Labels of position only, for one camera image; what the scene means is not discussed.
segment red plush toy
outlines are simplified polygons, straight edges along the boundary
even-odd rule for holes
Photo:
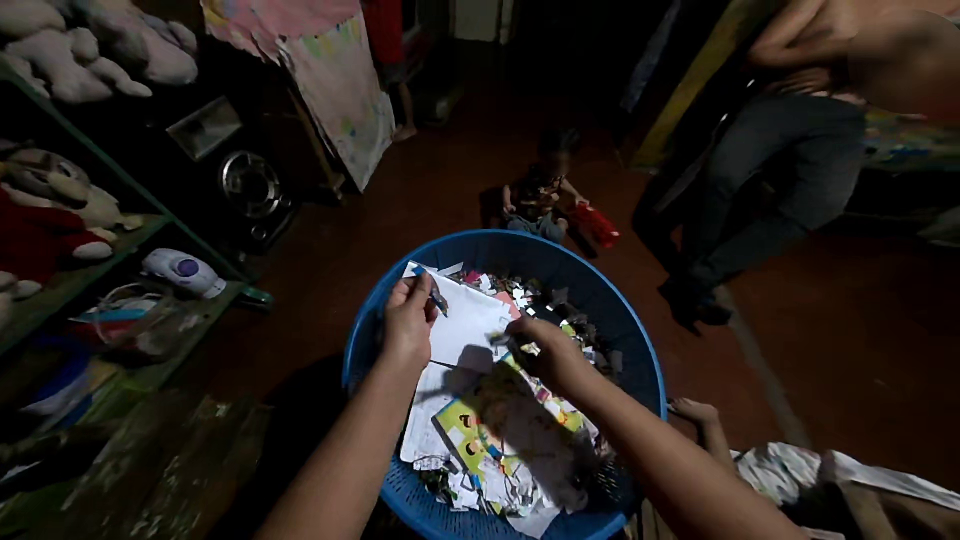
[[[600,213],[600,210],[586,203],[577,205],[570,213],[570,219],[578,227],[589,231],[593,241],[605,248],[613,247],[613,244],[620,239],[620,232],[617,231],[613,221]]]
[[[0,286],[13,282],[15,299],[37,294],[64,258],[97,260],[113,255],[79,216],[61,209],[15,205],[0,189]]]

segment bare foot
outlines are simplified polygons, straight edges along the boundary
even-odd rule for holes
[[[407,140],[408,138],[416,134],[417,134],[417,126],[413,126],[409,124],[406,126],[400,126],[394,132],[394,142],[403,142],[404,140]]]
[[[713,405],[697,403],[687,398],[670,400],[670,412],[696,424],[710,424],[720,421],[720,413]]]

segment child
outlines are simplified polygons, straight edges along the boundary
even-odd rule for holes
[[[503,186],[507,229],[563,243],[569,224],[565,219],[554,221],[553,218],[553,207],[560,200],[559,191],[573,195],[577,204],[589,204],[566,179],[570,157],[579,141],[576,130],[548,130],[540,135],[540,162],[531,165],[527,176],[513,187]]]

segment red plastic bag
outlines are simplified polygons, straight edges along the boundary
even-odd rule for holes
[[[587,203],[577,205],[571,212],[570,219],[577,227],[589,232],[593,241],[602,247],[611,248],[620,239],[620,232],[617,231],[613,222],[600,210]]]

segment jeans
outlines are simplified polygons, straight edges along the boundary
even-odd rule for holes
[[[511,214],[507,219],[507,229],[511,231],[520,231],[534,236],[542,236],[555,244],[564,243],[564,230],[554,223],[553,212],[549,212],[538,219],[537,223],[527,221],[516,214]]]
[[[701,206],[684,224],[684,276],[704,292],[778,255],[843,213],[864,158],[863,111],[800,94],[764,95],[736,117],[714,149]],[[773,215],[720,242],[733,196],[775,154],[790,155],[796,183]]]

